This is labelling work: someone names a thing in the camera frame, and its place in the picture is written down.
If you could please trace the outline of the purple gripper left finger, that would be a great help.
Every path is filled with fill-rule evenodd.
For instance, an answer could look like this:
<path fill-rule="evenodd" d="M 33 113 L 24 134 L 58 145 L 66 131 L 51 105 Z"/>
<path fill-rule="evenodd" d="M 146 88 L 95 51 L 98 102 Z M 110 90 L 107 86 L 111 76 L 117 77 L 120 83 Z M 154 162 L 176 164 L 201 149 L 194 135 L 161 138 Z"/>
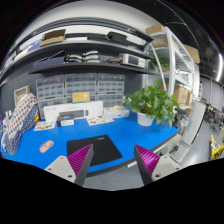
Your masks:
<path fill-rule="evenodd" d="M 82 186 L 93 154 L 93 146 L 86 146 L 69 156 L 59 156 L 45 168 L 45 171 Z"/>

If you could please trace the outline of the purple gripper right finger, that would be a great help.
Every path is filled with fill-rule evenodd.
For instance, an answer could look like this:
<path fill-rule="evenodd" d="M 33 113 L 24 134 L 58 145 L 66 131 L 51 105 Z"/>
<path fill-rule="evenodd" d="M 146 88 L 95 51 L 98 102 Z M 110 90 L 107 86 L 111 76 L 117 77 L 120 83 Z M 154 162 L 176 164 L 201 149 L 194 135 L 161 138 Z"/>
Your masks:
<path fill-rule="evenodd" d="M 144 185 L 181 170 L 168 155 L 159 156 L 139 145 L 134 145 L 134 156 Z"/>

